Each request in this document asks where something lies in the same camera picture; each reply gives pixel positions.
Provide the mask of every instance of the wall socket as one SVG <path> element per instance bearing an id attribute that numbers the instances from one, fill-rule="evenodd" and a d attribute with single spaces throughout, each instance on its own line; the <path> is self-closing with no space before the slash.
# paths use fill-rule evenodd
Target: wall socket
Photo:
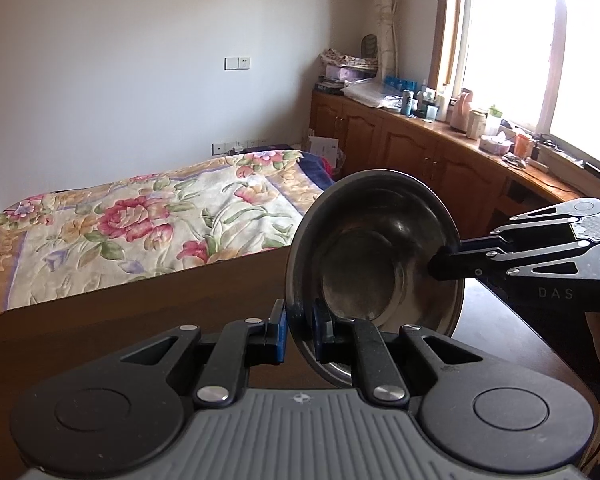
<path id="1" fill-rule="evenodd" d="M 241 152 L 248 148 L 257 148 L 258 146 L 267 146 L 268 139 L 249 139 L 249 140 L 231 140 L 229 142 L 214 142 L 211 145 L 211 155 L 224 155 L 235 149 L 236 152 Z"/>

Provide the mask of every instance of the stainless steel bowl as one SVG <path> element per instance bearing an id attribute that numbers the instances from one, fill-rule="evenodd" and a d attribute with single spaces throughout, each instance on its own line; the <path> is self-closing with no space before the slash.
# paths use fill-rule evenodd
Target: stainless steel bowl
<path id="1" fill-rule="evenodd" d="M 308 363 L 338 386 L 344 365 L 315 360 L 312 303 L 322 298 L 340 317 L 369 319 L 384 332 L 418 324 L 451 335 L 464 280 L 437 282 L 427 264 L 458 230 L 440 199 L 398 171 L 368 170 L 328 188 L 300 223 L 286 266 L 289 329 Z"/>

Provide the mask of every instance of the cup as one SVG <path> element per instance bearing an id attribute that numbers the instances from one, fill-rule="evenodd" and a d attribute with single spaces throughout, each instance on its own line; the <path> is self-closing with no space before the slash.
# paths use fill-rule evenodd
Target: cup
<path id="1" fill-rule="evenodd" d="M 500 129 L 500 123 L 502 122 L 502 117 L 496 117 L 495 115 L 488 114 L 487 115 L 487 123 L 484 126 L 484 134 L 494 136 L 498 134 L 498 130 Z"/>
<path id="2" fill-rule="evenodd" d="M 437 106 L 427 106 L 427 120 L 435 121 L 436 116 L 438 115 L 438 107 Z"/>

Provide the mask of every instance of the tissue box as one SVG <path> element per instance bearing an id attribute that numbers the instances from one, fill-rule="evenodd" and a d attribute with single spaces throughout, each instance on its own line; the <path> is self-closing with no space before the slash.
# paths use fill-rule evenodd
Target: tissue box
<path id="1" fill-rule="evenodd" d="M 500 136 L 480 136 L 480 144 L 478 147 L 491 155 L 504 155 L 509 152 L 513 142 L 510 140 L 501 140 Z"/>

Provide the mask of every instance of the wooden table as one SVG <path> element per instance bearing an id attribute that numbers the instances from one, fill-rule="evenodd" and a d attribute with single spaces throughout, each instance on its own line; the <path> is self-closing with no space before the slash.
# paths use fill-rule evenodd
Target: wooden table
<path id="1" fill-rule="evenodd" d="M 283 297 L 288 248 L 18 308 L 0 315 L 0 480 L 24 466 L 9 434 L 14 400 L 59 372 L 173 326 L 195 323 L 218 332 L 241 317 L 267 317 Z M 597 408 L 580 378 L 512 310 L 476 280 L 467 280 L 454 337 L 498 357 L 560 379 Z M 278 367 L 251 371 L 250 384 L 330 387 L 289 338 Z"/>

